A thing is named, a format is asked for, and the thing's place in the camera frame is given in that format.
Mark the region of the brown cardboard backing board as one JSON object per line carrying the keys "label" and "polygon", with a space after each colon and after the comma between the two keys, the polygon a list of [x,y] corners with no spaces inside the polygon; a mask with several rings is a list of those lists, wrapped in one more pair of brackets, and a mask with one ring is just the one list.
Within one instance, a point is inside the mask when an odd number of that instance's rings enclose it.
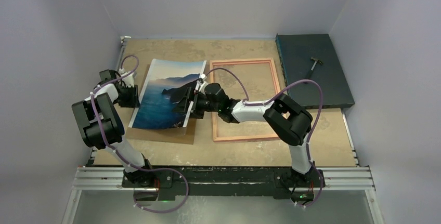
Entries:
{"label": "brown cardboard backing board", "polygon": [[205,62],[153,59],[135,78],[138,108],[120,108],[128,139],[193,144],[196,120],[173,112],[187,87],[194,86]]}

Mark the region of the seascape photo print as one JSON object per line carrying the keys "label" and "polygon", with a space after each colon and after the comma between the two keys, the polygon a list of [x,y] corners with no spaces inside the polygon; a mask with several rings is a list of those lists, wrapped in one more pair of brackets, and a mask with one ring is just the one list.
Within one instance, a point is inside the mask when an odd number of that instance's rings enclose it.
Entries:
{"label": "seascape photo print", "polygon": [[183,136],[189,111],[184,114],[172,111],[180,98],[175,93],[182,87],[195,89],[205,67],[206,61],[153,59],[140,91],[140,106],[133,112],[126,135],[133,139],[153,134]]}

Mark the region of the pink picture frame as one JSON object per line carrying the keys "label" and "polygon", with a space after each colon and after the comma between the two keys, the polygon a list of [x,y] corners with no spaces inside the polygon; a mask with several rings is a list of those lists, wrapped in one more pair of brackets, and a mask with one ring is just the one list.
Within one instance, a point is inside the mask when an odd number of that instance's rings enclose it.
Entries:
{"label": "pink picture frame", "polygon": [[[211,60],[210,82],[219,83],[232,99],[246,100],[261,106],[281,91],[275,62],[272,58]],[[276,140],[277,134],[264,121],[239,124],[224,122],[212,114],[214,142]]]}

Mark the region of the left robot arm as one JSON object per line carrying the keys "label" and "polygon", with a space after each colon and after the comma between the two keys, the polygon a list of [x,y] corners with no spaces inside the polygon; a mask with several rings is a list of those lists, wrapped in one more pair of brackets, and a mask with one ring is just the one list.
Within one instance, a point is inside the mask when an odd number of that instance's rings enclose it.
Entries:
{"label": "left robot arm", "polygon": [[123,123],[114,107],[140,106],[133,75],[122,69],[104,70],[99,75],[101,81],[91,95],[72,105],[80,135],[88,147],[112,154],[124,166],[128,182],[149,187],[155,180],[152,166],[125,138]]}

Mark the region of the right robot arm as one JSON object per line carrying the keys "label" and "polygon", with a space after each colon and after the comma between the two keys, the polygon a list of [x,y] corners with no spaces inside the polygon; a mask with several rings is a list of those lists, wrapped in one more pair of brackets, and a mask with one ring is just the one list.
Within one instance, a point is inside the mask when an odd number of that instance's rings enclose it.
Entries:
{"label": "right robot arm", "polygon": [[203,89],[184,88],[173,111],[197,119],[202,119],[206,112],[213,112],[224,122],[234,124],[266,122],[289,147],[293,182],[304,186],[312,180],[315,164],[309,151],[309,139],[315,123],[305,108],[284,93],[268,101],[246,102],[228,97],[220,84],[210,83]]}

